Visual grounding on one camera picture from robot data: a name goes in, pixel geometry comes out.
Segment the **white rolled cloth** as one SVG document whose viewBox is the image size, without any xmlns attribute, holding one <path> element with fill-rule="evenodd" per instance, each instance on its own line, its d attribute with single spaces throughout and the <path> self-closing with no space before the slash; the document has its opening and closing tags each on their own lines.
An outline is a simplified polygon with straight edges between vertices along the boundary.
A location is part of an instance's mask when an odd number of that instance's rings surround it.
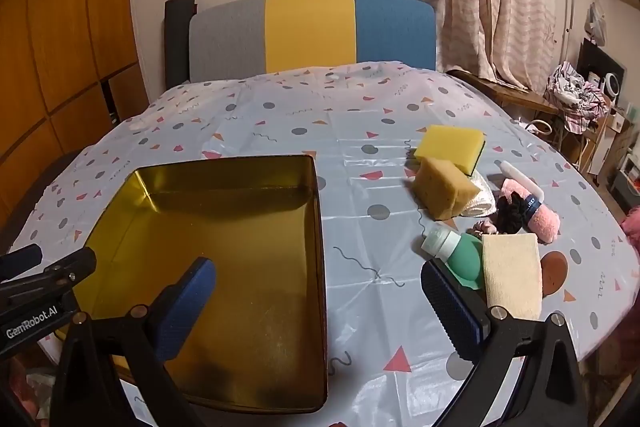
<svg viewBox="0 0 640 427">
<path fill-rule="evenodd" d="M 494 192 L 482 174 L 475 170 L 471 182 L 478 188 L 478 193 L 461 211 L 462 217 L 488 217 L 496 212 L 497 205 Z"/>
</svg>

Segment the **wooden side table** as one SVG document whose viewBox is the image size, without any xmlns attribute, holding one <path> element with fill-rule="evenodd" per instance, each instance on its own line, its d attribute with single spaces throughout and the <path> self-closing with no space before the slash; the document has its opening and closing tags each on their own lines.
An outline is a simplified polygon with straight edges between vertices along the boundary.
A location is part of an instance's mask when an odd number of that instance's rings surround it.
<svg viewBox="0 0 640 427">
<path fill-rule="evenodd" d="M 532 91 L 520 91 L 501 84 L 477 78 L 463 70 L 450 70 L 449 74 L 474 87 L 491 101 L 506 110 L 514 119 L 521 116 L 527 121 L 541 120 L 530 129 L 538 130 L 544 141 L 553 145 L 580 172 L 587 173 L 597 146 L 602 138 L 604 119 L 594 120 L 582 133 L 568 131 L 565 124 L 568 113 Z"/>
</svg>

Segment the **pink satin scrunchie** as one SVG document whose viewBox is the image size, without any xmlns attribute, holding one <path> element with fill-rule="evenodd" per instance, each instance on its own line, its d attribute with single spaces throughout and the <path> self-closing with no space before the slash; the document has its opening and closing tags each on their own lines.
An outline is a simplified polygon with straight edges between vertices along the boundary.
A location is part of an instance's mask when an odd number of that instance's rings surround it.
<svg viewBox="0 0 640 427">
<path fill-rule="evenodd" d="M 494 221 L 489 218 L 477 221 L 472 228 L 469 228 L 468 232 L 474 236 L 480 237 L 482 235 L 495 235 L 499 233 Z"/>
</svg>

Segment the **brown egg-shaped sponge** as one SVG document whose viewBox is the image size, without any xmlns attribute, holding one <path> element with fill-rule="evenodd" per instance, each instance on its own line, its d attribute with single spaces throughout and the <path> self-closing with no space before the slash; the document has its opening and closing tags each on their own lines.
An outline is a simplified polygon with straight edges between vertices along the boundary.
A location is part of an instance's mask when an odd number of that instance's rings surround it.
<svg viewBox="0 0 640 427">
<path fill-rule="evenodd" d="M 542 297 L 555 294 L 564 284 L 568 263 L 561 251 L 549 251 L 540 260 L 542 275 Z"/>
</svg>

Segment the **wooden cabinet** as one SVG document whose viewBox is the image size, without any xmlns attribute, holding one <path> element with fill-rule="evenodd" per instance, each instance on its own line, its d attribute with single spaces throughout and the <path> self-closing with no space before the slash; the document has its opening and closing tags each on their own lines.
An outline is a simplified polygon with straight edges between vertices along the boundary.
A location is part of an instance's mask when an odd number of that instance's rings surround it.
<svg viewBox="0 0 640 427">
<path fill-rule="evenodd" d="M 130 0 L 1 0 L 1 220 L 148 102 Z"/>
</svg>

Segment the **white round fan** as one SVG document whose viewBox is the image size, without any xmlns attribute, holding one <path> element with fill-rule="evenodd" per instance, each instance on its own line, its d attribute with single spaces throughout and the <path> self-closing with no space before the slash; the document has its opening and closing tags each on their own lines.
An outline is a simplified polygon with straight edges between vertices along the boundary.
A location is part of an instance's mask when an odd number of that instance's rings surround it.
<svg viewBox="0 0 640 427">
<path fill-rule="evenodd" d="M 604 75 L 602 90 L 612 102 L 615 102 L 620 96 L 620 80 L 614 72 L 608 72 Z"/>
</svg>

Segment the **white plastic tube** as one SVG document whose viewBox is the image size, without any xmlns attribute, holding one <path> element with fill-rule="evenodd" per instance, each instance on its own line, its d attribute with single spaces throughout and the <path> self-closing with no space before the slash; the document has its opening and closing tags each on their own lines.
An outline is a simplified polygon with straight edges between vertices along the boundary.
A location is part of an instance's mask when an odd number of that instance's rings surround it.
<svg viewBox="0 0 640 427">
<path fill-rule="evenodd" d="M 498 167 L 502 172 L 503 176 L 506 178 L 515 180 L 522 187 L 525 187 L 530 194 L 533 194 L 538 198 L 539 202 L 544 202 L 544 190 L 538 186 L 532 179 L 530 179 L 526 174 L 522 173 L 518 168 L 514 167 L 510 164 L 509 161 L 500 160 L 498 162 Z"/>
</svg>

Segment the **pile of striped clothes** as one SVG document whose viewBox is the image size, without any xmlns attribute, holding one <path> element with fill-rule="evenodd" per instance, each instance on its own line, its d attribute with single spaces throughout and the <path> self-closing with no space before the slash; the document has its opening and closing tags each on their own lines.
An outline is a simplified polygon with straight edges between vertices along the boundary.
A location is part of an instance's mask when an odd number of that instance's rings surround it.
<svg viewBox="0 0 640 427">
<path fill-rule="evenodd" d="M 603 92 L 569 62 L 560 64 L 548 77 L 544 97 L 561 111 L 564 128 L 574 134 L 583 134 L 611 109 L 611 101 Z"/>
</svg>

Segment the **black scrunchie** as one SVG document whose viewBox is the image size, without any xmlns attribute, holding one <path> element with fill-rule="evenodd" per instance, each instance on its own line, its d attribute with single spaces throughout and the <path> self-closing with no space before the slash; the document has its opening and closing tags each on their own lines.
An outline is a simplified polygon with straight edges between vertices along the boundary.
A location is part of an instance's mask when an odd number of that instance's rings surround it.
<svg viewBox="0 0 640 427">
<path fill-rule="evenodd" d="M 527 202 L 518 193 L 500 196 L 497 202 L 495 226 L 501 234 L 516 234 L 524 228 Z"/>
</svg>

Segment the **yellow green scrub sponge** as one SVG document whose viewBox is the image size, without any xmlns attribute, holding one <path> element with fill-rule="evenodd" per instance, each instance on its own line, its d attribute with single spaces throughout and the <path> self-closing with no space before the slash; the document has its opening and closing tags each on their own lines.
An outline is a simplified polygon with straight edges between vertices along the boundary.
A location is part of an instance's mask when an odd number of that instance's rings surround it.
<svg viewBox="0 0 640 427">
<path fill-rule="evenodd" d="M 472 176 L 485 143 L 485 135 L 480 130 L 432 124 L 426 129 L 414 157 L 449 160 L 465 176 Z"/>
</svg>

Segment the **pink rolled towel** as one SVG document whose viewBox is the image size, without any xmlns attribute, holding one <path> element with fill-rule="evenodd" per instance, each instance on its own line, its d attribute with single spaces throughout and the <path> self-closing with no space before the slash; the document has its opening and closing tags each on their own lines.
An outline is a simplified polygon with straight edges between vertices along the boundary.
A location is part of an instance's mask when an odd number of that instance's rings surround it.
<svg viewBox="0 0 640 427">
<path fill-rule="evenodd" d="M 551 244 L 554 242 L 560 231 L 559 215 L 543 202 L 539 202 L 538 198 L 530 194 L 521 184 L 515 180 L 506 179 L 501 187 L 501 196 L 509 197 L 512 193 L 520 194 L 527 202 L 523 229 L 534 233 L 541 243 Z"/>
</svg>

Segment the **tan porous sponge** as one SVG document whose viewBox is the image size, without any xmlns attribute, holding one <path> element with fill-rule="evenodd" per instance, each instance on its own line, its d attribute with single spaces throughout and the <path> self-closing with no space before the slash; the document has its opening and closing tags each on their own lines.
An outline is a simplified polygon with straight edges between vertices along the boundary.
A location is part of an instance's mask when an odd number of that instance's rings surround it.
<svg viewBox="0 0 640 427">
<path fill-rule="evenodd" d="M 413 193 L 434 221 L 460 216 L 480 189 L 450 160 L 421 159 Z"/>
</svg>

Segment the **grey yellow blue chair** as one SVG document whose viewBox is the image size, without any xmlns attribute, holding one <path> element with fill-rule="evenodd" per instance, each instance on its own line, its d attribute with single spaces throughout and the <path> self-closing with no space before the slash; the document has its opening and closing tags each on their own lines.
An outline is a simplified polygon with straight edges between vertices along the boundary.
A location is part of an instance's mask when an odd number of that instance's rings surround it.
<svg viewBox="0 0 640 427">
<path fill-rule="evenodd" d="M 436 16 L 419 0 L 238 0 L 191 18 L 189 79 L 396 61 L 436 68 Z"/>
</svg>

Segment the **patterned plastic tablecloth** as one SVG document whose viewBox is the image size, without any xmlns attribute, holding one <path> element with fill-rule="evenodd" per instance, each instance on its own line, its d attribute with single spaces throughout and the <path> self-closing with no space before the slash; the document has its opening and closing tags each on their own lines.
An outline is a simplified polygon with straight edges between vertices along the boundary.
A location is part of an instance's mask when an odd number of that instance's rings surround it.
<svg viewBox="0 0 640 427">
<path fill-rule="evenodd" d="M 469 364 L 457 358 L 419 282 L 428 217 L 408 189 L 408 153 L 432 124 L 480 129 L 478 170 L 509 161 L 561 218 L 544 254 L 560 287 L 544 311 L 563 313 L 588 355 L 636 301 L 639 259 L 612 213 L 555 150 L 499 107 L 438 72 L 367 63 L 192 83 L 86 148 L 47 190 L 16 239 L 47 261 L 85 243 L 130 173 L 231 156 L 307 154 L 319 177 L 328 283 L 330 391 L 300 425 L 428 426 Z"/>
</svg>

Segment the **green silicone bottle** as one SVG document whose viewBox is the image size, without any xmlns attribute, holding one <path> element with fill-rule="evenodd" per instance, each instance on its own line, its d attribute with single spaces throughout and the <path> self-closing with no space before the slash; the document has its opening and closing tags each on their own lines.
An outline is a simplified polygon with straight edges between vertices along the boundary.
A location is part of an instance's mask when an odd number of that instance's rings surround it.
<svg viewBox="0 0 640 427">
<path fill-rule="evenodd" d="M 434 223 L 426 232 L 421 248 L 444 262 L 461 285 L 474 291 L 483 287 L 483 245 L 477 237 Z"/>
</svg>

